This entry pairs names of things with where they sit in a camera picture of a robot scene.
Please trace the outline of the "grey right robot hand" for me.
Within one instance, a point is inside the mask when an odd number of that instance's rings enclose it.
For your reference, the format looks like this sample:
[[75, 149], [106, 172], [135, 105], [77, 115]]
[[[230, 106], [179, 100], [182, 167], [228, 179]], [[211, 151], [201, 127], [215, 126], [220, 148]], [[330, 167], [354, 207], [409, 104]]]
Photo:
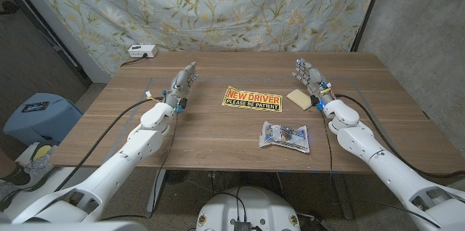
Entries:
[[312, 106], [319, 111], [322, 111], [329, 102], [335, 100], [331, 91], [331, 83], [314, 65], [305, 59], [296, 60], [296, 68], [292, 76], [306, 86], [307, 91], [311, 94]]

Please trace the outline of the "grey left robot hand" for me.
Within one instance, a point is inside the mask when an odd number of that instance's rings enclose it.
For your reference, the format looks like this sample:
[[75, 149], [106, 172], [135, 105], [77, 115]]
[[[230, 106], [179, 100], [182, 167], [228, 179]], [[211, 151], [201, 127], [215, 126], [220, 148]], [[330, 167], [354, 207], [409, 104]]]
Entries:
[[172, 79], [171, 87], [165, 93], [163, 102], [171, 106], [176, 113], [180, 113], [187, 104], [190, 87], [197, 79], [195, 74], [197, 62], [191, 62]]

